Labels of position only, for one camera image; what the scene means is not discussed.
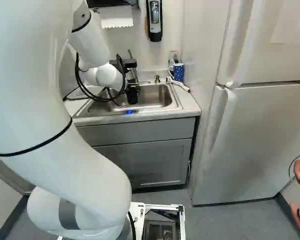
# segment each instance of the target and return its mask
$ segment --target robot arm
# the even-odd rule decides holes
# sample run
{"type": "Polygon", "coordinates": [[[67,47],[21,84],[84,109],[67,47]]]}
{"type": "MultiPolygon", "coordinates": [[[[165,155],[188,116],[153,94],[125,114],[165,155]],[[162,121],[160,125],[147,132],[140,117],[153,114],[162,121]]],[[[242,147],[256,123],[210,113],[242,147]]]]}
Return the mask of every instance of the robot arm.
{"type": "Polygon", "coordinates": [[[73,13],[69,43],[80,55],[80,77],[91,85],[120,91],[122,85],[127,84],[123,83],[122,74],[109,64],[110,51],[100,28],[99,16],[89,10],[85,0],[76,1],[79,6],[73,13]]]}
{"type": "Polygon", "coordinates": [[[101,36],[93,19],[71,33],[73,13],[85,1],[8,4],[0,1],[0,159],[37,185],[27,206],[37,227],[71,239],[114,240],[131,204],[129,179],[82,139],[56,88],[68,39],[83,69],[107,65],[107,45],[93,39],[101,36]]]}

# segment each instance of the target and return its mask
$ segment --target cabinet door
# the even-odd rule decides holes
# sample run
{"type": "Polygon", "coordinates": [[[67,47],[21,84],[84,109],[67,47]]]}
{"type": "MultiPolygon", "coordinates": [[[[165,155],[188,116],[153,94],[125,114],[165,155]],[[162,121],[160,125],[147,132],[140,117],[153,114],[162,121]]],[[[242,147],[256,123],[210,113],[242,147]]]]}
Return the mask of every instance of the cabinet door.
{"type": "Polygon", "coordinates": [[[119,166],[132,188],[181,185],[186,182],[192,139],[94,147],[119,166]]]}
{"type": "Polygon", "coordinates": [[[34,185],[24,180],[0,160],[0,179],[17,192],[27,195],[32,192],[34,185]]]}

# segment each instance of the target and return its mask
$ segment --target stainless steel sink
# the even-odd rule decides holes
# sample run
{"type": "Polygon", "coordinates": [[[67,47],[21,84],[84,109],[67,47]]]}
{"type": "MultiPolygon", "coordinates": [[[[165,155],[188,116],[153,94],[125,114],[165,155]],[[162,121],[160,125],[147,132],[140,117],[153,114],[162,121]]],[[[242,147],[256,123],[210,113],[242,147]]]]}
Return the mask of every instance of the stainless steel sink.
{"type": "MultiPolygon", "coordinates": [[[[149,113],[158,111],[169,111],[182,109],[175,89],[170,84],[165,83],[140,83],[140,93],[138,103],[128,104],[125,94],[116,98],[114,101],[97,102],[88,101],[73,116],[73,118],[91,118],[111,115],[130,115],[136,113],[149,113]]],[[[100,95],[102,98],[110,98],[107,91],[100,95]]]]}

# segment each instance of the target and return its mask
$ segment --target floor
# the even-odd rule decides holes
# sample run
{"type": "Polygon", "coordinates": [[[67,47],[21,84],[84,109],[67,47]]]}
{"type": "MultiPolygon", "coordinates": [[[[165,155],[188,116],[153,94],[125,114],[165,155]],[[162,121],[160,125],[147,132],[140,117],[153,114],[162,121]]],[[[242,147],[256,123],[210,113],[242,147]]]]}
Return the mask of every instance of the floor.
{"type": "MultiPolygon", "coordinates": [[[[235,205],[192,207],[186,189],[138,193],[134,202],[183,204],[187,240],[299,240],[275,200],[235,205]]],[[[37,229],[24,212],[7,240],[55,240],[37,229]]]]}

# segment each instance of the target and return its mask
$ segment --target refrigerator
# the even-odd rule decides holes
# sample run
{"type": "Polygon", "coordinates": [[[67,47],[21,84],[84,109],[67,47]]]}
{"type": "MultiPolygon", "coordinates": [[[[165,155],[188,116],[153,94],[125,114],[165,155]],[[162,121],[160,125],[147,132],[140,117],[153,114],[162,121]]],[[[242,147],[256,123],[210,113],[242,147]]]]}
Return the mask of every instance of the refrigerator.
{"type": "Polygon", "coordinates": [[[230,1],[198,135],[194,205],[272,198],[290,181],[300,154],[300,0],[230,1]]]}

